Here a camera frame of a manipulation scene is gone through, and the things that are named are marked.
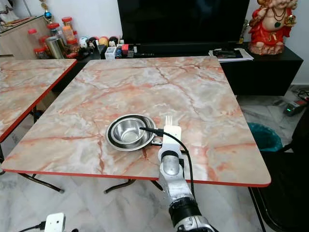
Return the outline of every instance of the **stainless steel bowl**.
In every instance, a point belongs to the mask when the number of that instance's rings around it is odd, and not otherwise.
[[[144,135],[136,143],[133,143],[133,144],[120,144],[112,138],[111,132],[112,132],[113,126],[117,122],[120,122],[121,120],[126,119],[126,118],[137,118],[141,120],[145,124],[146,127],[156,129],[155,122],[147,116],[136,115],[136,114],[125,115],[125,116],[119,117],[118,119],[116,119],[114,122],[112,122],[108,126],[108,128],[105,131],[106,141],[113,148],[120,150],[120,151],[135,151],[135,150],[138,150],[138,149],[141,149],[147,146],[153,140],[155,136],[153,133],[147,132],[147,131],[145,131]]]
[[[134,117],[127,117],[116,122],[111,129],[112,139],[119,144],[135,144],[145,134],[140,127],[145,127],[145,123]]]

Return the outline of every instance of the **tv stand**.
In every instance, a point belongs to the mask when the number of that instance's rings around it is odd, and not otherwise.
[[[253,61],[221,63],[235,95],[283,96],[295,78],[303,59],[285,47],[282,54],[260,56],[251,53],[248,43],[140,44],[136,58],[208,56],[216,48],[241,47]]]

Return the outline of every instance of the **electrical cord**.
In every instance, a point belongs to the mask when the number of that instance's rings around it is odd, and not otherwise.
[[[19,231],[19,232],[29,231],[29,230],[33,230],[33,229],[40,229],[42,231],[42,230],[45,229],[45,224],[46,224],[46,221],[42,221],[39,225],[23,229],[22,231]]]
[[[158,136],[160,136],[161,134],[164,134],[164,135],[174,139],[176,142],[178,142],[184,148],[185,154],[187,155],[188,162],[189,162],[191,192],[192,192],[192,195],[195,198],[191,157],[190,157],[189,151],[186,148],[186,146],[179,139],[177,139],[176,137],[174,137],[173,135],[171,135],[169,133],[164,132],[162,129],[153,129],[153,128],[146,128],[146,127],[140,127],[140,129],[144,130],[144,131],[155,133]]]
[[[293,91],[293,92],[296,93],[300,99],[304,101],[309,101],[309,90],[301,89],[299,91]]]

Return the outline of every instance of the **pink marble surface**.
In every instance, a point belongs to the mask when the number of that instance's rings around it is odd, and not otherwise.
[[[10,153],[11,172],[157,179],[158,147],[113,149],[105,130],[125,114],[165,116],[182,128],[194,180],[266,186],[270,176],[224,72],[214,58],[89,62]],[[185,177],[189,170],[185,157]]]
[[[0,63],[0,142],[75,62],[47,59]]]

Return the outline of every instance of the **tiled floor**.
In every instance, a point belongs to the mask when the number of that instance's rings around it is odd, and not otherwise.
[[[239,96],[248,122],[273,128],[287,144],[301,115],[283,116],[280,97]],[[28,116],[1,145],[5,156],[32,125]],[[6,173],[0,177],[0,232],[16,232],[37,225],[51,213],[64,212],[66,232],[172,232],[162,193],[150,181],[104,194],[124,180],[44,175],[38,178],[65,189],[59,194],[25,178]],[[220,232],[260,232],[247,188],[195,185],[200,210]]]

